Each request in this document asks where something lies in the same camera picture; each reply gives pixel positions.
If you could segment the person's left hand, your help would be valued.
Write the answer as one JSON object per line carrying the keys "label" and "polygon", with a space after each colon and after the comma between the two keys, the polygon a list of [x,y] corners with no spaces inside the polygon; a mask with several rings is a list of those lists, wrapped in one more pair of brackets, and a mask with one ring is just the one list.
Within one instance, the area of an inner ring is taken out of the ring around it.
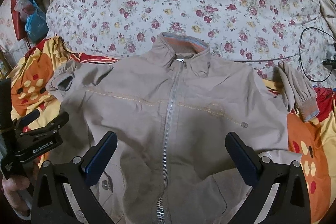
{"label": "person's left hand", "polygon": [[26,165],[25,176],[11,176],[9,179],[2,179],[4,195],[13,208],[17,216],[23,220],[31,218],[31,198],[27,193],[23,193],[30,185],[35,185],[39,173],[39,167],[36,162]]}

